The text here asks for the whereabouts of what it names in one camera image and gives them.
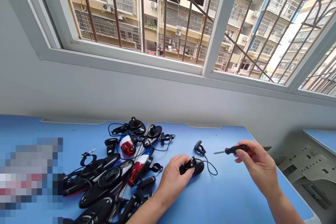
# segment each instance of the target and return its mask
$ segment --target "person's left hand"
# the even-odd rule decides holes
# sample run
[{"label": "person's left hand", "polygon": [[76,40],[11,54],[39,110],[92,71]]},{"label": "person's left hand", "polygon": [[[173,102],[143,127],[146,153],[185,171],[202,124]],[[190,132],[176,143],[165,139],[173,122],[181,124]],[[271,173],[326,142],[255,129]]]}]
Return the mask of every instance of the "person's left hand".
[{"label": "person's left hand", "polygon": [[154,197],[169,208],[188,184],[194,173],[194,168],[188,169],[183,175],[180,175],[180,166],[187,163],[190,157],[187,155],[177,155],[173,157],[163,171],[160,185],[156,190]]}]

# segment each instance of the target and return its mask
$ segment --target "screwdriver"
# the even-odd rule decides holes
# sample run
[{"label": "screwdriver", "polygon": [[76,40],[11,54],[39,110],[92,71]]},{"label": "screwdriver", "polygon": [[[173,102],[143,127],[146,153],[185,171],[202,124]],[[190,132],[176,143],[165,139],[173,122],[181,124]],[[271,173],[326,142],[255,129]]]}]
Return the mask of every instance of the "screwdriver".
[{"label": "screwdriver", "polygon": [[226,154],[236,154],[236,150],[241,149],[245,152],[247,152],[247,145],[237,145],[237,146],[233,146],[231,148],[225,148],[225,150],[221,151],[221,152],[215,152],[214,154],[220,154],[220,153],[226,153]]}]

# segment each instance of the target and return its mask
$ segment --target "apartment building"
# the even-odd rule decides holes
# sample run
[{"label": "apartment building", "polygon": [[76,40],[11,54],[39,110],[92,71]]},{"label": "apartment building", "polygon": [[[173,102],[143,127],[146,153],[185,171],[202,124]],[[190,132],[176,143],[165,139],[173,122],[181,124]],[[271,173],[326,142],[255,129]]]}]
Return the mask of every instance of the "apartment building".
[{"label": "apartment building", "polygon": [[[288,0],[287,2],[286,0],[264,1],[261,14],[249,38],[250,47],[247,52],[250,58],[262,69],[268,64],[275,49],[279,46],[285,28],[295,21],[296,17],[293,17],[293,15],[295,10],[299,8],[300,2],[301,0]],[[252,67],[252,63],[250,59],[243,57],[238,74],[260,78],[261,71],[256,66]]]},{"label": "apartment building", "polygon": [[[316,0],[307,0],[302,7],[299,15],[298,20],[304,20],[305,17],[309,14],[309,11],[313,7]],[[320,18],[320,16],[323,14],[326,8],[331,9],[333,7],[336,7],[336,1],[335,0],[322,0],[321,1],[321,8],[320,11],[319,5],[316,4],[312,12],[309,14],[306,23],[307,24],[313,24],[315,19]],[[303,58],[317,35],[320,33],[321,28],[327,23],[328,19],[332,15],[333,11],[328,12],[317,24],[318,28],[313,29],[312,27],[304,25],[302,29],[299,31],[296,37],[289,40],[289,42],[292,42],[290,47],[288,48],[287,52],[285,53],[283,59],[281,60],[279,67],[275,70],[274,78],[281,78],[287,80],[289,75],[293,72],[297,64],[300,62],[300,60]],[[334,52],[335,44],[328,50],[326,55],[323,57],[321,62],[323,62],[322,65],[318,64],[314,70],[312,71],[312,74],[318,75],[319,73],[324,72],[326,67],[330,67],[330,62],[333,61],[336,52]],[[305,83],[305,89],[307,89],[310,84],[315,80],[316,78],[309,78],[309,81]]]},{"label": "apartment building", "polygon": [[[219,0],[194,0],[202,10],[206,11],[209,5],[209,16],[215,17]],[[260,8],[264,0],[253,0],[248,10],[249,1],[235,0],[233,10],[229,19],[226,32],[233,40],[244,47],[257,21]],[[83,38],[93,39],[92,27],[85,0],[70,0],[74,8],[74,16],[77,19],[78,29]],[[124,48],[142,51],[151,55],[162,56],[163,54],[163,33],[164,33],[164,0],[144,0],[144,38],[141,36],[141,4],[140,0],[117,0],[118,17],[113,10],[113,0],[89,0],[93,21],[97,30],[100,42],[118,45],[116,18],[120,23],[122,46]],[[183,48],[187,28],[189,0],[167,0],[167,21],[166,21],[166,57],[175,60],[183,60],[197,64],[204,64],[207,53],[209,38],[212,31],[212,23],[204,19],[204,15],[194,5],[192,6],[189,32],[183,57]],[[200,37],[202,27],[205,26],[202,43]],[[223,38],[222,46],[218,55],[216,70],[222,71],[225,67],[229,71],[237,66],[240,53],[233,43]]]},{"label": "apartment building", "polygon": [[[203,11],[206,11],[209,6],[209,17],[214,19],[219,0],[194,1]],[[300,0],[287,2],[265,48],[260,53],[271,32],[276,15],[279,14],[285,2],[285,0],[271,0],[266,8],[267,1],[235,0],[226,27],[226,33],[244,51],[248,51],[248,55],[254,62],[257,61],[260,67],[265,66],[270,55],[274,52],[284,27],[289,23],[291,15],[300,2]],[[73,6],[73,15],[76,17],[78,30],[80,30],[82,37],[93,40],[86,1],[69,0],[69,2]],[[203,65],[212,31],[212,22],[206,20],[202,12],[193,5],[186,39],[190,1],[167,0],[166,46],[164,48],[165,0],[143,0],[143,2],[143,10],[141,10],[140,0],[116,0],[118,10],[116,17],[113,0],[89,0],[98,40],[110,45],[119,45],[116,24],[116,19],[118,19],[123,48],[153,56],[162,56],[163,50],[165,50],[167,58]],[[144,36],[142,36],[141,30],[142,22],[144,23]],[[255,31],[258,23],[260,23],[259,28]],[[203,27],[205,27],[204,34],[200,43]],[[251,63],[252,61],[244,57],[237,46],[233,45],[227,37],[223,38],[215,70],[258,77],[261,75],[261,71],[257,67],[253,68]]]}]

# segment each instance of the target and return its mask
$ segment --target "desk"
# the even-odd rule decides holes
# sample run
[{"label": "desk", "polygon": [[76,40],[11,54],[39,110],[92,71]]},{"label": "desk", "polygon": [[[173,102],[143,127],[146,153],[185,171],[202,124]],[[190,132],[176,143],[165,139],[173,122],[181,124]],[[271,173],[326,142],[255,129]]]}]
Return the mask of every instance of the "desk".
[{"label": "desk", "polygon": [[[59,153],[59,162],[63,160],[65,173],[79,167],[80,156],[85,151],[96,148],[98,158],[106,156],[104,140],[109,138],[107,127],[102,125],[49,124],[40,123],[40,118],[0,116],[1,142],[5,152],[12,151],[15,144],[33,144],[33,139],[62,137],[63,153]],[[197,177],[192,178],[175,204],[166,212],[159,223],[274,223],[266,199],[253,183],[243,164],[236,164],[233,155],[219,154],[216,151],[231,147],[243,139],[252,139],[243,127],[224,126],[221,129],[189,128],[185,124],[157,123],[166,134],[175,134],[167,152],[154,151],[153,158],[165,166],[172,156],[185,153],[197,156],[194,145],[203,141],[207,157],[217,168],[218,176],[211,176],[205,167]],[[165,146],[156,145],[158,149]],[[161,173],[154,174],[159,184]],[[301,196],[278,172],[279,183],[289,200],[306,223],[320,223],[318,217],[308,207]],[[126,187],[124,197],[130,197],[134,188]],[[83,211],[78,202],[82,194],[63,199],[63,210],[50,210],[43,204],[45,198],[37,197],[37,203],[26,204],[27,211],[15,211],[15,218],[9,218],[7,224],[27,221],[35,218],[36,223],[51,223],[51,216],[76,218]]]},{"label": "desk", "polygon": [[311,139],[336,156],[336,131],[303,130]]}]

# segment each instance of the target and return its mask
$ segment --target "hand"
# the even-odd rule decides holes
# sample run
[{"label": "hand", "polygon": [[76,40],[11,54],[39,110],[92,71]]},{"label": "hand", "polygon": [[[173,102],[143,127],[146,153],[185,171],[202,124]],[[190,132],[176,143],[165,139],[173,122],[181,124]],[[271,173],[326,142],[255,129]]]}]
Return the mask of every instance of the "hand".
[{"label": "hand", "polygon": [[160,185],[153,197],[160,199],[167,209],[175,202],[194,173],[195,169],[191,168],[180,175],[180,166],[189,160],[190,157],[187,155],[177,155],[169,161],[163,171]]},{"label": "hand", "polygon": [[282,191],[278,183],[277,167],[271,156],[255,141],[243,140],[237,145],[247,145],[248,152],[237,150],[234,155],[237,157],[236,163],[244,162],[254,183],[267,200],[279,196]]}]

